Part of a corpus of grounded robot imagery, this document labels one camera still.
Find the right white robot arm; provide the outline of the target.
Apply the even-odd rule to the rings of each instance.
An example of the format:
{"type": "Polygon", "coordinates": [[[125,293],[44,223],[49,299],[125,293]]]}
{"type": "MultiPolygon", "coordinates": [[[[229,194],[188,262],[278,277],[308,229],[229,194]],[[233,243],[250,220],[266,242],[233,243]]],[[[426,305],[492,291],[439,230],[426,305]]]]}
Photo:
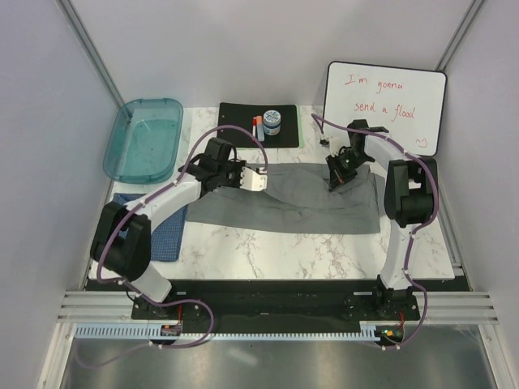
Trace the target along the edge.
{"type": "Polygon", "coordinates": [[[386,259],[377,284],[380,293],[371,299],[373,313],[391,318],[415,286],[410,273],[412,250],[418,231],[430,225],[439,211],[437,164],[432,157],[406,151],[383,126],[370,127],[365,119],[344,128],[348,146],[329,141],[326,161],[330,191],[353,180],[364,164],[376,163],[385,173],[384,211],[391,220],[386,259]]]}

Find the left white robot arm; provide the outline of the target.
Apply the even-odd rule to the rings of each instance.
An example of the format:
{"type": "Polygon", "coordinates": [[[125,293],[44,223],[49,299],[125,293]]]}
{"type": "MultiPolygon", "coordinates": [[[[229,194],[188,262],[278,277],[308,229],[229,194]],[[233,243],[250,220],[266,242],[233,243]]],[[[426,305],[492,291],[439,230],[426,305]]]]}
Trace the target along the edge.
{"type": "Polygon", "coordinates": [[[178,299],[172,284],[152,265],[152,233],[175,212],[223,186],[239,188],[247,163],[238,159],[236,147],[217,138],[204,151],[189,155],[178,177],[151,194],[129,203],[107,203],[90,247],[97,270],[106,268],[121,281],[150,300],[150,310],[159,318],[171,318],[178,299]]]}

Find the grey long sleeve shirt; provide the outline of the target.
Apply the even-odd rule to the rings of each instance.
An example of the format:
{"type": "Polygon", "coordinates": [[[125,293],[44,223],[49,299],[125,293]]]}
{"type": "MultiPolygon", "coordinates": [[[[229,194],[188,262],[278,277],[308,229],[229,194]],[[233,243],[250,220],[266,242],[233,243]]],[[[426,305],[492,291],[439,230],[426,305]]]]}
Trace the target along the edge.
{"type": "Polygon", "coordinates": [[[330,191],[327,165],[270,165],[265,190],[221,187],[187,208],[187,221],[273,233],[364,235],[380,232],[375,175],[363,165],[330,191]]]}

